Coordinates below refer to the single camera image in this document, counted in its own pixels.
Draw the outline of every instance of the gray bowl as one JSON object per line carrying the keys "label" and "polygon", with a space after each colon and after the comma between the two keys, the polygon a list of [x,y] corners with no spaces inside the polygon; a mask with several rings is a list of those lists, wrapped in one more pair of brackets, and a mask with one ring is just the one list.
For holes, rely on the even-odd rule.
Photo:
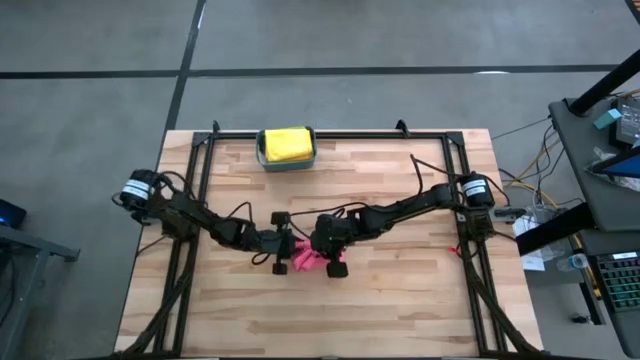
{"label": "gray bowl", "polygon": [[258,162],[265,171],[267,172],[278,172],[278,171],[292,171],[292,170],[303,170],[308,169],[313,166],[313,162],[316,159],[316,154],[318,153],[318,148],[316,147],[316,133],[309,126],[305,126],[309,133],[311,134],[311,146],[313,147],[313,153],[311,154],[311,159],[303,160],[303,161],[292,161],[292,162],[269,162],[267,161],[267,157],[265,155],[265,137],[264,130],[260,130],[256,135],[256,158]]}

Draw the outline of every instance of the teal box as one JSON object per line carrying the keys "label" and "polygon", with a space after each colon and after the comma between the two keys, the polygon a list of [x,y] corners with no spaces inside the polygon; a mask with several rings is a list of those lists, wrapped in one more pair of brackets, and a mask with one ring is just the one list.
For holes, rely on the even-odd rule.
{"label": "teal box", "polygon": [[622,114],[620,114],[620,111],[618,111],[618,109],[611,109],[602,114],[602,116],[600,116],[598,120],[594,121],[593,126],[595,126],[598,130],[602,130],[616,122],[621,117]]}
{"label": "teal box", "polygon": [[256,135],[256,158],[258,162],[265,171],[267,172],[278,172],[278,171],[293,171],[293,170],[303,170],[308,169],[313,166],[313,162],[316,160],[316,154],[318,153],[318,148],[316,146],[316,133],[309,126],[305,126],[307,130],[309,130],[309,134],[311,134],[311,146],[313,147],[313,154],[311,154],[311,159],[303,160],[303,161],[292,161],[292,162],[268,162],[267,156],[265,155],[265,137],[264,130],[260,130]]}

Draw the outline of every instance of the blue device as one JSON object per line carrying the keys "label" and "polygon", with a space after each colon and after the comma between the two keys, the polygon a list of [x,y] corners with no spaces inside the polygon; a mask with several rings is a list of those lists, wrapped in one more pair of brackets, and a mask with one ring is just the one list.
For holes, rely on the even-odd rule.
{"label": "blue device", "polygon": [[591,170],[598,174],[640,178],[640,147],[599,162]]}

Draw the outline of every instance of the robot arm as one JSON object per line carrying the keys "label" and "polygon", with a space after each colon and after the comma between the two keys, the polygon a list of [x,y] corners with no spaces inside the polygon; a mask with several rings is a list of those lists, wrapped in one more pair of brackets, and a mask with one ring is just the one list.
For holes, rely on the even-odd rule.
{"label": "robot arm", "polygon": [[[199,226],[224,247],[276,254],[284,259],[293,255],[295,236],[288,229],[291,221],[289,213],[272,214],[272,224],[277,225],[276,230],[257,230],[250,219],[223,217],[212,212],[189,191],[178,190],[169,178],[170,174],[179,176],[151,170],[134,171],[119,195],[118,205],[130,211],[132,218],[142,224],[146,224],[147,219],[159,219],[163,234],[170,237],[185,239],[191,233],[191,226]],[[172,192],[168,199],[162,195],[165,187]],[[391,230],[395,224],[433,210],[452,209],[465,214],[470,220],[469,224],[474,225],[474,230],[469,234],[473,237],[482,235],[477,231],[478,225],[482,225],[485,230],[493,229],[486,215],[487,210],[494,205],[488,188],[486,194],[489,198],[481,203],[475,201],[476,206],[473,208],[460,204],[458,197],[452,194],[450,184],[438,184],[388,206],[363,204],[362,207],[346,211],[344,217],[321,214],[310,235],[311,247],[330,260],[327,265],[329,277],[346,277],[346,264],[340,262],[339,258],[347,246],[357,241],[375,239]]]}

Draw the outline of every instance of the keyboard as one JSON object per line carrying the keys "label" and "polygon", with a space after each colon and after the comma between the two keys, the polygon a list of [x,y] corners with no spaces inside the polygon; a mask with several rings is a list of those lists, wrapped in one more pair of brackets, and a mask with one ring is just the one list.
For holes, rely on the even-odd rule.
{"label": "keyboard", "polygon": [[640,310],[640,257],[636,252],[597,256],[605,296],[614,312]]}

